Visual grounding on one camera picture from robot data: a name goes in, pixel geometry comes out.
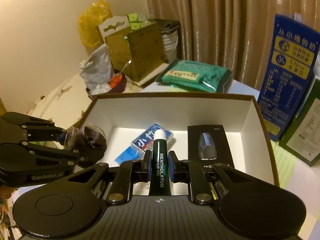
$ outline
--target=orange object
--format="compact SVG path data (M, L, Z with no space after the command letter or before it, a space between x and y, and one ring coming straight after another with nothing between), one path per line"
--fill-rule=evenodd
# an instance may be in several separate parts
M108 84L110 85L111 88L116 87L122 80L123 73L119 75L115 75L109 82Z

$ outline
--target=paper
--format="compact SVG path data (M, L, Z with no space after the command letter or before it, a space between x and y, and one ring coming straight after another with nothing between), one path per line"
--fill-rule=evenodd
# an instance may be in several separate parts
M315 98L287 146L312 161L320 153L320 100Z
M179 70L170 70L168 71L165 76L174 76L174 77L180 77L192 81L196 81L199 77L199 73L194 73L190 71L179 71Z

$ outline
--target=cardboard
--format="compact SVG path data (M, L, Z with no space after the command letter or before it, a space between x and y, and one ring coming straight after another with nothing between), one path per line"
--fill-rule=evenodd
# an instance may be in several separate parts
M106 36L127 27L130 27L127 16L113 16L111 18L107 18L103 23L98 25L104 42Z
M313 73L312 73L312 76L310 78L310 81L309 81L309 84L306 88L306 91L304 92L303 94L303 97L301 98L300 100L300 103L297 107L297 110L296 112L294 113L294 119L297 118L297 116L299 115L299 113L301 112L305 102L307 101L308 97L309 97L309 94L313 88L313 85L315 83L316 80L320 80L320 55L318 54L317 56L317 59L316 59L316 64L313 68Z
M299 115L279 145L312 166L320 159L320 80L315 79Z
M220 93L131 93L97 96L79 128L92 123L106 135L108 149L101 162L118 166L115 159L153 123L173 133L179 160L188 158L188 126L223 125L234 167L279 185L275 158L259 107L253 96ZM187 185L174 184L176 195Z
M269 136L277 141L312 76L320 33L291 18L275 16L271 51L258 98Z
M165 61L164 49L158 23L131 32L124 28L105 37L109 47L112 65L122 70L131 60L124 73L133 81L139 82Z

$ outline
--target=screw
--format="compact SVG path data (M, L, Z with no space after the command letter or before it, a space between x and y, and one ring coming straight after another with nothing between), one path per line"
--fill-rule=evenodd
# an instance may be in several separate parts
M211 200L211 198L212 197L207 193L201 193L196 196L196 199L201 202L207 202L207 201Z
M119 193L113 193L108 197L108 199L111 201L120 201L120 200L123 200L123 198L124 196Z

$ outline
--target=beige curtain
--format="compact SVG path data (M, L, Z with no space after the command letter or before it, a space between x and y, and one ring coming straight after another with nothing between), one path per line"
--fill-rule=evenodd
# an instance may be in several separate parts
M148 6L157 18L180 20L183 59L227 67L258 90L275 13L298 12L320 31L320 0L148 0Z

